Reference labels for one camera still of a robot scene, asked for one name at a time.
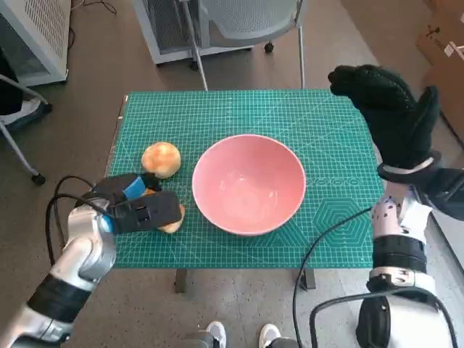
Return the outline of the right black gloved robot hand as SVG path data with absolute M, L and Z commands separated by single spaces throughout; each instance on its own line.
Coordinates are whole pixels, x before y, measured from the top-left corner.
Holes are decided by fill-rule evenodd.
M 415 99 L 398 74 L 375 65 L 339 65 L 328 80 L 332 94 L 360 111 L 385 165 L 411 170 L 430 157 L 440 114 L 436 87 L 425 87 Z

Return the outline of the left bare black robot hand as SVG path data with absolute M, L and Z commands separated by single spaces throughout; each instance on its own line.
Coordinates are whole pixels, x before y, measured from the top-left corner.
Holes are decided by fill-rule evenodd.
M 161 190 L 160 180 L 153 173 L 126 173 L 102 179 L 86 197 L 102 198 L 117 204 L 142 197 L 147 191 L 154 193 Z

